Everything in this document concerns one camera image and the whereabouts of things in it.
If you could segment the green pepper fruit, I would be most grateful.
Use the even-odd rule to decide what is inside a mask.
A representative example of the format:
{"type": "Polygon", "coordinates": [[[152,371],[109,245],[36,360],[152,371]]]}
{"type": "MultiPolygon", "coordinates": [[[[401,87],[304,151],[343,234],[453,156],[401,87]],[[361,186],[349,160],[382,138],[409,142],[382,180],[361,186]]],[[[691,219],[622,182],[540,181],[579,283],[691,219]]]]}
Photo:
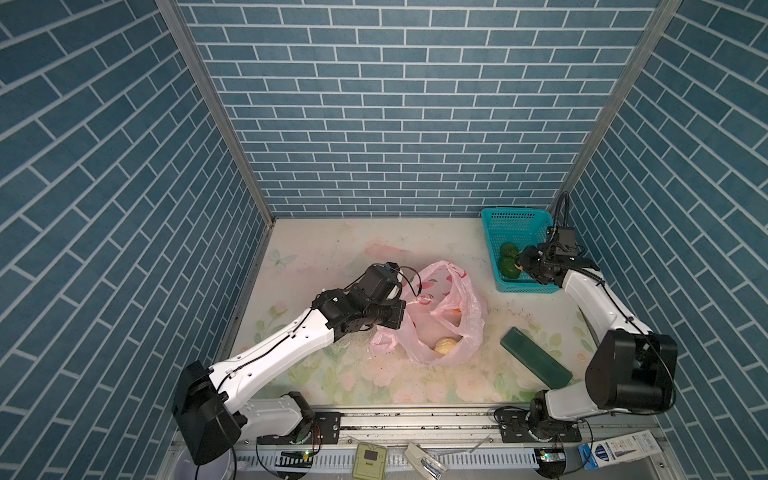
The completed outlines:
{"type": "Polygon", "coordinates": [[[517,265],[516,257],[502,256],[498,262],[498,271],[505,281],[518,280],[522,270],[517,265]]]}

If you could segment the teal plastic basket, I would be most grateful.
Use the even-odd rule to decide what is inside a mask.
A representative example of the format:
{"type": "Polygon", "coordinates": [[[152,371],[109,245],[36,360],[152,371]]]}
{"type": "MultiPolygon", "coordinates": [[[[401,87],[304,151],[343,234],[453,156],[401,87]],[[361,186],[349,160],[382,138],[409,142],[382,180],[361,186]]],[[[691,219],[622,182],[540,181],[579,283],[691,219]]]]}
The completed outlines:
{"type": "Polygon", "coordinates": [[[545,210],[530,208],[494,207],[481,212],[488,253],[496,289],[502,293],[551,294],[558,287],[541,285],[521,273],[518,280],[505,281],[499,274],[500,245],[514,243],[520,252],[527,246],[538,245],[546,239],[547,229],[553,225],[551,215],[545,210]]]}

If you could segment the pink plastic bag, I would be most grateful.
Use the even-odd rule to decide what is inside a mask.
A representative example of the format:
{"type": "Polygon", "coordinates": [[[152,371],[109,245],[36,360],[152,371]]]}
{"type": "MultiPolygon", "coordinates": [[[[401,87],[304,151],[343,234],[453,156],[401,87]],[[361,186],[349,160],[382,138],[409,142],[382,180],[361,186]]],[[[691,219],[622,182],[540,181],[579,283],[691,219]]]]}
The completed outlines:
{"type": "Polygon", "coordinates": [[[484,340],[487,308],[468,273],[445,260],[425,267],[405,288],[403,321],[398,330],[378,326],[370,342],[371,352],[384,355],[398,349],[418,366],[452,366],[468,362],[484,340]],[[462,314],[452,310],[460,308],[462,314]],[[460,339],[448,355],[433,348],[445,337],[460,339]]]}

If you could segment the pale peach fruit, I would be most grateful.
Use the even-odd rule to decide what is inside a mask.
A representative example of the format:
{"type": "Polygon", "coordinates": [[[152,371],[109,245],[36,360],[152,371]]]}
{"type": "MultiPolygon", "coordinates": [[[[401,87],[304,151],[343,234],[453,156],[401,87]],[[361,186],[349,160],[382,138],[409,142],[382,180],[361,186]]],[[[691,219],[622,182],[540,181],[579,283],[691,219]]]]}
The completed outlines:
{"type": "Polygon", "coordinates": [[[441,338],[437,341],[433,350],[441,356],[446,356],[450,354],[458,346],[459,343],[460,339],[452,337],[441,338]]]}

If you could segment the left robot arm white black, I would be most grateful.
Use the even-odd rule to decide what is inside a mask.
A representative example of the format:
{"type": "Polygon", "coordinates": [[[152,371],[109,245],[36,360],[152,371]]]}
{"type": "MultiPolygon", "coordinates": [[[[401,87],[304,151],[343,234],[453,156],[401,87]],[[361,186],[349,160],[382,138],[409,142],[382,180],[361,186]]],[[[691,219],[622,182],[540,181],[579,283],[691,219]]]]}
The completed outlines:
{"type": "Polygon", "coordinates": [[[194,465],[231,453],[243,436],[303,439],[314,412],[301,394],[256,400],[256,393],[348,334],[374,326],[398,329],[406,309],[400,295],[408,282],[398,264],[372,264],[346,287],[320,292],[296,320],[245,352],[209,367],[199,361],[187,365],[170,411],[194,465]]]}

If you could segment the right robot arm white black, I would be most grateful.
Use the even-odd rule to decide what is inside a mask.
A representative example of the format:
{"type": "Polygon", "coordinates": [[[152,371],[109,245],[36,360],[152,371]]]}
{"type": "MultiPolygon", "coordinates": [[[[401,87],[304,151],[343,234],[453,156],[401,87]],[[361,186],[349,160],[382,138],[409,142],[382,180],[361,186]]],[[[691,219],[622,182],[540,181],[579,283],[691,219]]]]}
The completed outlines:
{"type": "Polygon", "coordinates": [[[676,342],[653,332],[617,298],[597,264],[580,252],[573,228],[548,228],[544,242],[522,250],[517,266],[538,283],[568,294],[597,346],[582,382],[535,395],[527,417],[532,436],[548,441],[582,419],[655,415],[674,406],[676,342]]]}

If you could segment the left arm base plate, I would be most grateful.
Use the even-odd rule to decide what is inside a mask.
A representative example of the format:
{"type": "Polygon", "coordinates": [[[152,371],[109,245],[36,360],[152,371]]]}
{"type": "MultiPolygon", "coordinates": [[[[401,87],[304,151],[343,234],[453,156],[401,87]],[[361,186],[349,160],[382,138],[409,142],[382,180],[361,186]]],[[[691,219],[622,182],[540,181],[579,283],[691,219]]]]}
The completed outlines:
{"type": "Polygon", "coordinates": [[[262,436],[259,445],[335,445],[339,441],[342,414],[320,411],[309,421],[302,421],[286,436],[262,436]]]}

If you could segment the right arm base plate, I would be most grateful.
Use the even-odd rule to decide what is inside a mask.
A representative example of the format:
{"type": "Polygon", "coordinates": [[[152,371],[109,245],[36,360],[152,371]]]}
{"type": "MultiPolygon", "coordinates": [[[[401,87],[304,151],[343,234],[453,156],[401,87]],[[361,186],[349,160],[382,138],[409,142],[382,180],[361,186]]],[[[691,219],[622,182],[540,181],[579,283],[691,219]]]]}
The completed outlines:
{"type": "Polygon", "coordinates": [[[576,422],[541,419],[519,407],[499,407],[493,412],[503,443],[578,443],[582,440],[576,422]]]}

